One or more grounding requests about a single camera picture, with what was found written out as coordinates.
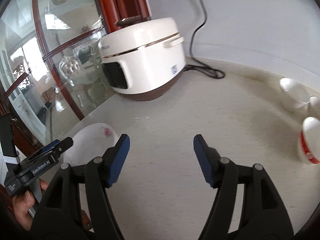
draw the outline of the rice cooker brown base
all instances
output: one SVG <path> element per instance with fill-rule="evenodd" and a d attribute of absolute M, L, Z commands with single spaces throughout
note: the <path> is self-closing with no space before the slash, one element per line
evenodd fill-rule
<path fill-rule="evenodd" d="M 172 80 L 170 80 L 163 86 L 158 87 L 149 92 L 145 92 L 141 94 L 132 94 L 132 95 L 127 95 L 127 94 L 120 94 L 120 95 L 134 101 L 151 101 L 151 100 L 157 99 L 160 96 L 162 96 L 165 92 L 167 92 L 178 81 L 182 73 L 183 73 L 183 70 L 181 70 L 178 75 L 176 75 Z"/>

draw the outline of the rice cooker lid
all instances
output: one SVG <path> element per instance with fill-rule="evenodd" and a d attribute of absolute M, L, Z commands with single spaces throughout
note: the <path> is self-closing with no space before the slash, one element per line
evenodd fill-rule
<path fill-rule="evenodd" d="M 116 56 L 178 34 L 178 27 L 172 18 L 138 23 L 102 37 L 99 42 L 100 55 L 101 58 Z"/>

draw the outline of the white strap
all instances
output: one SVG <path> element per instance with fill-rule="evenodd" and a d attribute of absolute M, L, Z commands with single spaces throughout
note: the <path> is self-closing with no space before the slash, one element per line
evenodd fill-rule
<path fill-rule="evenodd" d="M 9 157 L 9 156 L 3 156 L 3 160 L 5 163 L 10 164 L 19 164 L 20 163 L 20 157 Z"/>
<path fill-rule="evenodd" d="M 165 48 L 171 48 L 171 47 L 177 46 L 178 44 L 182 43 L 183 41 L 184 41 L 184 37 L 178 37 L 173 40 L 164 42 L 163 45 Z"/>

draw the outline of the rice cooker handle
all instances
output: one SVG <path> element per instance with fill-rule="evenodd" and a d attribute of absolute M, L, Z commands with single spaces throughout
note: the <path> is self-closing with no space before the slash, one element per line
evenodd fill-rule
<path fill-rule="evenodd" d="M 177 46 L 178 44 L 182 43 L 183 41 L 184 41 L 184 37 L 178 37 L 173 40 L 166 41 L 163 44 L 164 44 L 165 48 L 171 48 L 171 47 Z"/>

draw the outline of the barcode sticker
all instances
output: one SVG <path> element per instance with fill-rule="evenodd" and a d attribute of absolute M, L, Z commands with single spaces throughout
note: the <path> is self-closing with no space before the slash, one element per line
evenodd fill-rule
<path fill-rule="evenodd" d="M 174 65 L 173 67 L 171 67 L 171 73 L 172 73 L 172 76 L 178 73 L 177 65 Z"/>

